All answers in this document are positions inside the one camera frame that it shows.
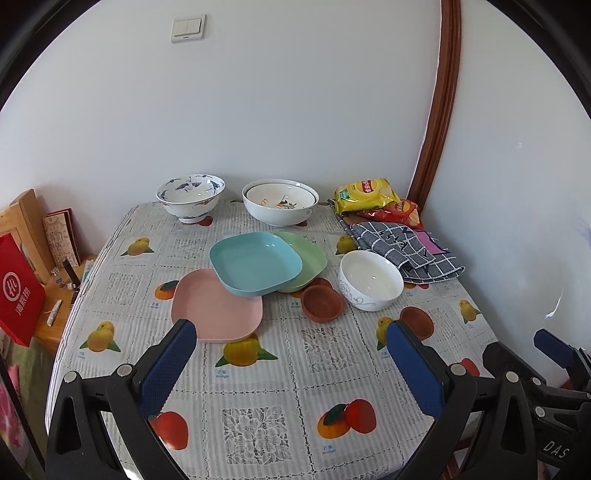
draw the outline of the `white ceramic bowl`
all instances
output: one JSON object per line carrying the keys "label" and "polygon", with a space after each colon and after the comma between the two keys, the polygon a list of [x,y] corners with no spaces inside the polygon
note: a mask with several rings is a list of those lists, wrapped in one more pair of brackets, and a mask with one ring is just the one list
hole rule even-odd
{"label": "white ceramic bowl", "polygon": [[396,266],[381,255],[354,250],[340,261],[339,288],[353,307],[376,312],[400,296],[404,281]]}
{"label": "white ceramic bowl", "polygon": [[217,205],[226,183],[198,173],[169,180],[156,191],[164,209],[183,223],[197,223]]}
{"label": "white ceramic bowl", "polygon": [[272,226],[297,225],[307,220],[318,193],[292,180],[257,180],[242,189],[244,206],[254,218]]}

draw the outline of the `wooden frame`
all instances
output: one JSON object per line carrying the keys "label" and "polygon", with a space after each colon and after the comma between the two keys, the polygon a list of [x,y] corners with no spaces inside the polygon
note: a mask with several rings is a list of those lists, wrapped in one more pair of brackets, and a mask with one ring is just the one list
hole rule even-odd
{"label": "wooden frame", "polygon": [[418,158],[408,198],[421,210],[435,178],[447,137],[453,102],[456,97],[462,49],[462,7],[460,0],[441,0],[441,39],[439,66],[427,132]]}

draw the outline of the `bowl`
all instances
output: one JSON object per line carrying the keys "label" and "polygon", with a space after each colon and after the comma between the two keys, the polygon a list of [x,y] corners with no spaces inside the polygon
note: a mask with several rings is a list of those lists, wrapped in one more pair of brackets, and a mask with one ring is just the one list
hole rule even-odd
{"label": "bowl", "polygon": [[182,223],[197,223],[217,205],[226,182],[198,173],[169,180],[156,191],[164,209]]}
{"label": "bowl", "polygon": [[242,189],[248,213],[271,226],[302,223],[312,215],[319,199],[313,188],[292,180],[257,180]]}
{"label": "bowl", "polygon": [[332,322],[345,309],[345,302],[339,292],[326,285],[314,285],[301,295],[301,309],[306,316],[318,323]]}
{"label": "bowl", "polygon": [[404,282],[392,262],[368,250],[354,250],[340,261],[339,288],[353,307],[376,312],[400,296]]}
{"label": "bowl", "polygon": [[418,307],[404,307],[398,320],[406,323],[421,341],[427,340],[435,331],[431,316]]}

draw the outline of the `wall switch plate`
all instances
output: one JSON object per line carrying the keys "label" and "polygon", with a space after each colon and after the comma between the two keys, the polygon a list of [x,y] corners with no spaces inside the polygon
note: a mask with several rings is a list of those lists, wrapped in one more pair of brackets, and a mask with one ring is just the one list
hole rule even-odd
{"label": "wall switch plate", "polygon": [[170,41],[176,43],[179,41],[198,40],[203,38],[206,16],[207,15],[203,14],[175,18],[173,22],[173,30],[170,34]]}

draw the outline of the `pink plate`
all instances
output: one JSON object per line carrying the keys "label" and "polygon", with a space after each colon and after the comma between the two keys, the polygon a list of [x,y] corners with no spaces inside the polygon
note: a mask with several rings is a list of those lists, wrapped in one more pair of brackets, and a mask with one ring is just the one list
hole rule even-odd
{"label": "pink plate", "polygon": [[178,319],[193,322],[200,342],[237,342],[259,326],[262,297],[233,295],[212,268],[202,268],[178,282],[170,316],[173,323]]}

